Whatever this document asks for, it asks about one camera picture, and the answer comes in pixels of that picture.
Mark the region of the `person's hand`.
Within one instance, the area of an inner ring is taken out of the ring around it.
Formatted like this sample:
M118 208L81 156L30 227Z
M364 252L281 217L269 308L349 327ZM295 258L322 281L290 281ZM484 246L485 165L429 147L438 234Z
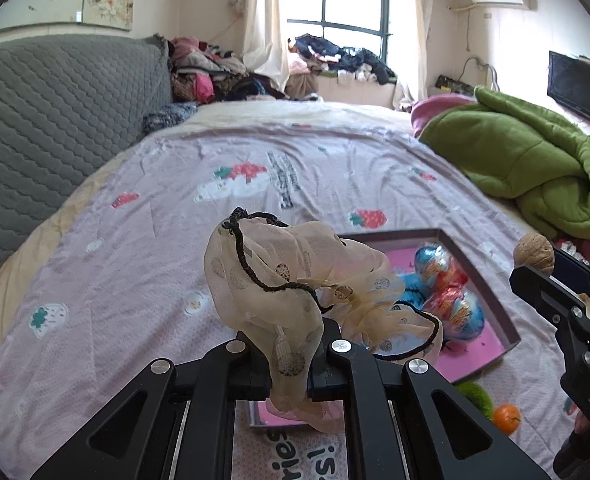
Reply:
M586 434L590 429L590 421L582 411L577 411L573 431L576 434Z

